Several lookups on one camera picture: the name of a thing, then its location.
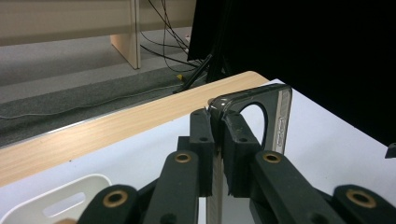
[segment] gray carpet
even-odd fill
[[[172,68],[191,69],[187,65]],[[0,104],[0,147],[171,95],[182,84],[177,73],[166,67]],[[203,84],[205,77],[191,87]]]

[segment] wooden tabletop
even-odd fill
[[[245,72],[5,147],[0,149],[0,187],[190,114],[219,95],[266,82]]]

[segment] white table surface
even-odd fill
[[[262,130],[259,122],[250,128]],[[0,217],[17,204],[85,175],[102,174],[112,184],[140,189],[160,175],[166,156],[177,149],[178,137],[188,135],[190,115],[3,186]],[[385,159],[386,151],[386,146],[293,90],[285,155],[313,187],[332,195],[336,186],[359,185],[396,206],[396,161]]]

